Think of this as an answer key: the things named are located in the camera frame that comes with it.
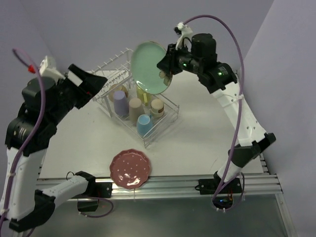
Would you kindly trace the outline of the light blue mug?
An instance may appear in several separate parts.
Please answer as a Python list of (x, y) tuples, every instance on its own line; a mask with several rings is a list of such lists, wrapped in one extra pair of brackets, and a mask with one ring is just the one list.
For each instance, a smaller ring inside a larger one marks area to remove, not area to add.
[(140, 115), (136, 123), (137, 132), (141, 136), (145, 136), (153, 128), (152, 115)]

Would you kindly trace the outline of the pink polka dot plate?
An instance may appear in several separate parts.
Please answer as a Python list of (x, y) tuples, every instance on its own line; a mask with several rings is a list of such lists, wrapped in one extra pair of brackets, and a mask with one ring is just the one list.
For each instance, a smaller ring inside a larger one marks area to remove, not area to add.
[(110, 178), (119, 187), (136, 189), (149, 178), (151, 163), (149, 158), (136, 149), (128, 149), (114, 156), (110, 166)]

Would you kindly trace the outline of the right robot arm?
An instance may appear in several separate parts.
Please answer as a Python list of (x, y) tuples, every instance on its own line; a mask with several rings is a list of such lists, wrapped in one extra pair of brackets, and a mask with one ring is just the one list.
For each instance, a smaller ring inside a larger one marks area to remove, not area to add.
[(157, 68), (167, 77), (183, 71), (197, 75), (198, 81), (218, 101), (235, 132), (228, 160), (214, 174), (214, 188), (225, 192), (232, 179), (253, 159), (276, 141), (258, 122), (242, 93), (241, 81), (227, 63), (217, 60), (216, 40), (211, 34), (192, 36), (191, 48), (169, 44), (158, 57)]

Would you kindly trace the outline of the beige floral ceramic bowl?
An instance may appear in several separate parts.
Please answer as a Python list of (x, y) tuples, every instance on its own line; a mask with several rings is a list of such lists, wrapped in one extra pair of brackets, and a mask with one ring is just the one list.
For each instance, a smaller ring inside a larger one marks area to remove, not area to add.
[(127, 88), (124, 85), (113, 84), (113, 85), (111, 85), (109, 90), (110, 90), (109, 99), (111, 101), (113, 101), (114, 93), (116, 91), (123, 91), (125, 93), (126, 97), (128, 97), (128, 95), (129, 95), (128, 94), (128, 90), (127, 90)]

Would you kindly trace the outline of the small metal cup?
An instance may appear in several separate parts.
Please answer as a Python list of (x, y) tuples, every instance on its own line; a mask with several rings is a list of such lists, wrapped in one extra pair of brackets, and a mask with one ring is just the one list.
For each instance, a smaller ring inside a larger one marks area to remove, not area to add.
[(164, 102), (160, 99), (151, 101), (150, 113), (155, 118), (160, 118), (164, 115)]

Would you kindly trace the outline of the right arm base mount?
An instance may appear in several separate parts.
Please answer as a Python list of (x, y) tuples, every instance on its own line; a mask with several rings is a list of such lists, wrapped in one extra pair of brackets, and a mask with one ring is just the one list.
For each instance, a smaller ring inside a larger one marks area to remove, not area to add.
[(234, 179), (220, 185), (217, 172), (212, 178), (199, 179), (195, 190), (200, 195), (212, 195), (212, 205), (217, 212), (225, 213), (239, 205), (244, 199), (245, 175), (240, 172)]

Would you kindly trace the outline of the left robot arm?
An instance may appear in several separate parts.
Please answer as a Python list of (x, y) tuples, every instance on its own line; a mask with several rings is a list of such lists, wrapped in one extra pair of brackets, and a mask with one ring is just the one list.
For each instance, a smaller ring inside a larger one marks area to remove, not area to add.
[(22, 233), (43, 225), (54, 210), (75, 196), (91, 197), (95, 177), (83, 171), (54, 187), (37, 189), (50, 139), (61, 120), (73, 109), (85, 106), (107, 82), (76, 65), (69, 71), (80, 79), (42, 76), (31, 79), (22, 90), (24, 102), (6, 132), (7, 176), (0, 201), (0, 219)]

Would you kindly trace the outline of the beige cup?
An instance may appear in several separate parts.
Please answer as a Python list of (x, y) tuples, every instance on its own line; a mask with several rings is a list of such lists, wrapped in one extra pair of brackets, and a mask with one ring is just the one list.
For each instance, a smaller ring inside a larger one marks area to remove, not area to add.
[(143, 115), (144, 108), (142, 101), (139, 98), (132, 98), (129, 101), (129, 119), (135, 125), (138, 118)]

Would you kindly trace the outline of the mint green floral plate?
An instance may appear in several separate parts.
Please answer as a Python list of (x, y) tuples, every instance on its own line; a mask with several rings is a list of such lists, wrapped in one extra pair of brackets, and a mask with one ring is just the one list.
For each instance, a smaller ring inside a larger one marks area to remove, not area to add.
[(165, 92), (172, 76), (157, 67), (166, 50), (154, 41), (139, 44), (131, 57), (131, 73), (136, 84), (146, 93), (157, 95)]

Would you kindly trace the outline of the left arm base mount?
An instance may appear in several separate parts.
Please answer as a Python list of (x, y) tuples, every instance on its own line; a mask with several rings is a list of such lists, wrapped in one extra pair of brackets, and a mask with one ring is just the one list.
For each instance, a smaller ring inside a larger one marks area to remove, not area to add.
[(95, 212), (104, 202), (112, 196), (112, 183), (97, 183), (89, 193), (77, 195), (77, 209), (80, 213)]

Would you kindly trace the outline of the lavender cup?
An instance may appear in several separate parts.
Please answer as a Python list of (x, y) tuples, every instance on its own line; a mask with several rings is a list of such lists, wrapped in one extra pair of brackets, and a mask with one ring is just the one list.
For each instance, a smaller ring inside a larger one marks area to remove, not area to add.
[(114, 111), (118, 116), (127, 116), (129, 113), (128, 100), (124, 91), (118, 90), (113, 94)]

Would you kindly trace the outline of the pale yellow mug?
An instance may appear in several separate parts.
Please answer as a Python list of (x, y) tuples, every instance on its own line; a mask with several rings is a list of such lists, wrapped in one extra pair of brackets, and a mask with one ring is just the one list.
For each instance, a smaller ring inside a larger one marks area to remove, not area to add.
[(151, 94), (148, 94), (144, 90), (142, 90), (139, 86), (136, 88), (136, 95), (141, 100), (141, 102), (148, 106), (151, 102)]

